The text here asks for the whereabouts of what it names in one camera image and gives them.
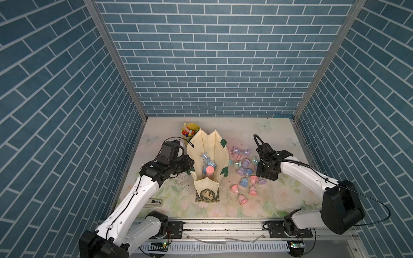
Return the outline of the cream canvas tote bag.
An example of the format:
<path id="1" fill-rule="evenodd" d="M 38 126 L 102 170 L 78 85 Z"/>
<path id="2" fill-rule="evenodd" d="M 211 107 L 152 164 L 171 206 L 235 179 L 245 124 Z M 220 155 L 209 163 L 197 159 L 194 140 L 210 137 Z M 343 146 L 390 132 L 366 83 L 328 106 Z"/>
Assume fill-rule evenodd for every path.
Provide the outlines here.
<path id="1" fill-rule="evenodd" d="M 190 140 L 187 154 L 194 161 L 189 172 L 194 179 L 196 201 L 218 203 L 220 181 L 229 172 L 227 141 L 217 131 L 208 134 L 199 130 Z"/>

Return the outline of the large pink hourglass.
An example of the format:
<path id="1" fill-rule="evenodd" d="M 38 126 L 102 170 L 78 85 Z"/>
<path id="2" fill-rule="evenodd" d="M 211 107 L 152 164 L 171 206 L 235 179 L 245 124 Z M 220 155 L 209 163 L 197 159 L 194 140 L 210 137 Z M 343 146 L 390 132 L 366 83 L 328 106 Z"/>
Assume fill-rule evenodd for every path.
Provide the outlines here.
<path id="1" fill-rule="evenodd" d="M 206 176 L 210 178 L 211 180 L 214 179 L 214 172 L 215 172 L 215 168 L 213 166 L 207 166 L 205 169 Z"/>

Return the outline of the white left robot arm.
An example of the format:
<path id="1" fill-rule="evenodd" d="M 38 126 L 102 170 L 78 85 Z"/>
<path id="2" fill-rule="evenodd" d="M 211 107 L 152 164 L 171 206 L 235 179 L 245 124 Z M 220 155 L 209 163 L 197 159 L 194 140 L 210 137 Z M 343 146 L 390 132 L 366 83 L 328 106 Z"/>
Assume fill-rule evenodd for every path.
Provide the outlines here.
<path id="1" fill-rule="evenodd" d="M 163 237 L 168 217 L 160 212 L 150 213 L 133 226 L 134 220 L 147 201 L 172 174 L 190 170 L 194 160 L 188 155 L 175 159 L 159 158 L 143 165 L 140 176 L 130 192 L 113 213 L 95 231 L 85 231 L 79 239 L 82 258 L 128 258 L 145 241 Z"/>

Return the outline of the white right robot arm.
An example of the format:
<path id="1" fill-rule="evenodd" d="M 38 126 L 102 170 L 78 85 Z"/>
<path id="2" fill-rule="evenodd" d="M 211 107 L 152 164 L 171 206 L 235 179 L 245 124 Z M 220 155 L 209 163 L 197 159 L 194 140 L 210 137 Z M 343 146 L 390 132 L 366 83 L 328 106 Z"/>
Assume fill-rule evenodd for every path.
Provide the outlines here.
<path id="1" fill-rule="evenodd" d="M 295 237 L 309 228 L 329 229 L 343 234 L 365 218 L 355 185 L 325 176 L 295 158 L 286 150 L 275 151 L 268 143 L 257 145 L 259 163 L 257 175 L 271 181 L 288 175 L 311 190 L 322 201 L 312 210 L 296 209 L 284 217 L 286 234 Z"/>

